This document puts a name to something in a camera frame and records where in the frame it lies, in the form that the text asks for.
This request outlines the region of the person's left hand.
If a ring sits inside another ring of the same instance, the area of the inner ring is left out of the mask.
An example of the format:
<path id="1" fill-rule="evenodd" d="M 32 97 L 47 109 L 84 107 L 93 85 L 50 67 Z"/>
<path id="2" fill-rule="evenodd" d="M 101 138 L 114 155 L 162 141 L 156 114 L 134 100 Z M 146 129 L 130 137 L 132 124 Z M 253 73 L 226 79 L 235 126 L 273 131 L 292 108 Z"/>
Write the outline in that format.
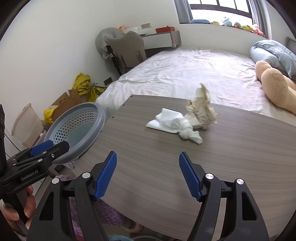
<path id="1" fill-rule="evenodd" d="M 1 200 L 1 211 L 4 218 L 15 233 L 21 237 L 27 237 L 36 210 L 36 199 L 33 192 L 32 185 L 28 186 L 25 192 L 21 191 L 21 197 L 25 197 L 23 204 L 20 204 L 18 196 L 15 194 Z"/>

